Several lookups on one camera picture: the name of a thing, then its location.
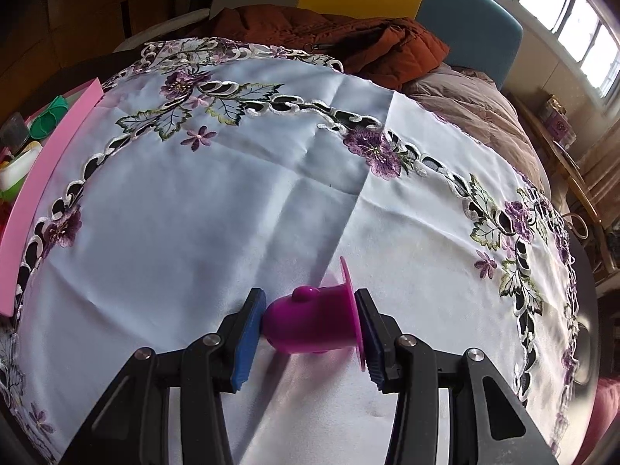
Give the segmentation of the magenta flanged plastic toy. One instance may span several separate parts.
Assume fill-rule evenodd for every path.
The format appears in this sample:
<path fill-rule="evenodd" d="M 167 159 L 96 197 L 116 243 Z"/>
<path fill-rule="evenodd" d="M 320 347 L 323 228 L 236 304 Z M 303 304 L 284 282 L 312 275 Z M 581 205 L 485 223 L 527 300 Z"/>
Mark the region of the magenta flanged plastic toy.
<path fill-rule="evenodd" d="M 277 298 L 262 317 L 262 334 L 272 348 L 288 355 L 323 354 L 353 348 L 365 364 L 363 332 L 345 258 L 341 281 L 333 286 L 301 286 Z"/>

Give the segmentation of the white green plug-in device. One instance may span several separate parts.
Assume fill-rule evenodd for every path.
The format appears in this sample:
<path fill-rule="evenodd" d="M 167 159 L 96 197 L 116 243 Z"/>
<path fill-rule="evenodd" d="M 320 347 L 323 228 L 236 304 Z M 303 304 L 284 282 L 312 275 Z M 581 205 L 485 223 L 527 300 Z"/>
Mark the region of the white green plug-in device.
<path fill-rule="evenodd" d="M 32 141 L 12 161 L 1 165 L 2 203 L 13 204 L 41 150 L 42 145 L 39 142 Z"/>

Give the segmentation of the green plastic funnel toy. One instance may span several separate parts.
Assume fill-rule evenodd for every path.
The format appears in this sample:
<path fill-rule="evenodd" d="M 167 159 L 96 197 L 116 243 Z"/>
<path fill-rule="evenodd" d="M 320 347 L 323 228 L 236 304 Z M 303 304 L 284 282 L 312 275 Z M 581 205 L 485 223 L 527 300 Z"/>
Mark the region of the green plastic funnel toy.
<path fill-rule="evenodd" d="M 29 136 L 34 141 L 43 141 L 47 139 L 67 113 L 68 103 L 66 99 L 64 96 L 56 96 L 56 98 L 31 121 Z"/>

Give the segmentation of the white embroidered floral tablecloth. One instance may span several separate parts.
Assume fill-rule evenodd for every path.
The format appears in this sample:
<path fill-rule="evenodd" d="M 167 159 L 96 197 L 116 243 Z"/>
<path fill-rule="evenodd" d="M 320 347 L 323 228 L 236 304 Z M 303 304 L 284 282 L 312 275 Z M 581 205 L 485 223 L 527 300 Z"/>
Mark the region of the white embroidered floral tablecloth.
<path fill-rule="evenodd" d="M 336 276 L 432 348 L 477 346 L 554 456 L 576 275 L 563 218 L 495 150 L 324 56 L 152 43 L 104 85 L 28 228 L 1 396 L 56 464 L 141 346 L 184 348 L 253 287 Z"/>

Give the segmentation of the wooden side table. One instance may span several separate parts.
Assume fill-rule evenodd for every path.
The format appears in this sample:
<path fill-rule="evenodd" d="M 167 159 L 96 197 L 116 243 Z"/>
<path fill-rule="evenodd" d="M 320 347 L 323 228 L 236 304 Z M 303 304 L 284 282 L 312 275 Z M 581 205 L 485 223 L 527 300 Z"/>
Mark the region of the wooden side table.
<path fill-rule="evenodd" d="M 589 235 L 582 240 L 582 244 L 592 263 L 595 283 L 602 284 L 611 280 L 619 274 L 619 268 L 607 246 L 602 217 L 586 189 L 586 182 L 577 165 L 570 155 L 553 140 L 542 121 L 518 96 L 509 90 L 505 92 L 505 96 L 515 107 L 521 125 L 524 126 L 533 145 L 542 152 L 542 161 L 544 161 L 545 172 L 549 179 L 552 179 L 554 175 L 559 175 L 561 182 L 567 185 L 567 190 L 576 200 L 576 214 L 584 220 L 589 229 Z"/>

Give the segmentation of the beige pink duvet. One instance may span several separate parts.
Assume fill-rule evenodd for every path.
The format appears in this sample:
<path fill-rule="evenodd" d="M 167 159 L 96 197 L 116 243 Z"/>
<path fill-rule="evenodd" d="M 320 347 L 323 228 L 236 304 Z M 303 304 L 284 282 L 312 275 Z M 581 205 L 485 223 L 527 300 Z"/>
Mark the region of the beige pink duvet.
<path fill-rule="evenodd" d="M 403 93 L 495 150 L 545 195 L 551 194 L 548 175 L 515 107 L 489 76 L 443 63 L 405 84 Z"/>

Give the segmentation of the pink shallow cardboard box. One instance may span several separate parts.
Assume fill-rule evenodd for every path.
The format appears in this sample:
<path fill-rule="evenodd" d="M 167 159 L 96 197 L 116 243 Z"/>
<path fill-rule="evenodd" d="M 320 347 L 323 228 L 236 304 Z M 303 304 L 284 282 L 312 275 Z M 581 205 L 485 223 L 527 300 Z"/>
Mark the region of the pink shallow cardboard box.
<path fill-rule="evenodd" d="M 28 240 L 28 228 L 34 219 L 41 196 L 53 171 L 72 138 L 93 107 L 104 96 L 100 80 L 94 78 L 71 92 L 77 99 L 43 144 L 31 171 L 17 195 L 6 229 L 1 237 L 1 316 L 13 317 L 21 257 Z"/>

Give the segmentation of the purple gift box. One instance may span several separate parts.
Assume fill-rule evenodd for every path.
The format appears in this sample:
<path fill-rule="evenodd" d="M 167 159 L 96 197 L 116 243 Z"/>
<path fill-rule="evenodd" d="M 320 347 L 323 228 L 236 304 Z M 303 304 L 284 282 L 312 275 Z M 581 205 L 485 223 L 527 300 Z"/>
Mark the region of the purple gift box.
<path fill-rule="evenodd" d="M 556 96 L 549 95 L 546 98 L 538 111 L 538 118 L 552 139 L 564 150 L 576 142 L 577 136 L 567 118 L 567 110 Z"/>

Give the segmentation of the rust brown quilted jacket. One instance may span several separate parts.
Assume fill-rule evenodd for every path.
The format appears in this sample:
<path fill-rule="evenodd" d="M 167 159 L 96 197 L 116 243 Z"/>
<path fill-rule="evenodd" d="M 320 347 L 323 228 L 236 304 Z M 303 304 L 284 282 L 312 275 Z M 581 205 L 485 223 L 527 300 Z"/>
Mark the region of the rust brown quilted jacket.
<path fill-rule="evenodd" d="M 434 71 L 450 53 L 409 17 L 357 19 L 271 4 L 221 10 L 207 34 L 331 56 L 347 74 L 393 90 Z"/>

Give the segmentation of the window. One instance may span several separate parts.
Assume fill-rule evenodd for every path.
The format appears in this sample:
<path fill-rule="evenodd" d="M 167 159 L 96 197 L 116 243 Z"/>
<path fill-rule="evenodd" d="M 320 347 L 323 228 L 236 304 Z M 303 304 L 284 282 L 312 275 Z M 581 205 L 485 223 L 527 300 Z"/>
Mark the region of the window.
<path fill-rule="evenodd" d="M 496 0 L 567 59 L 603 104 L 619 91 L 619 37 L 589 0 Z"/>

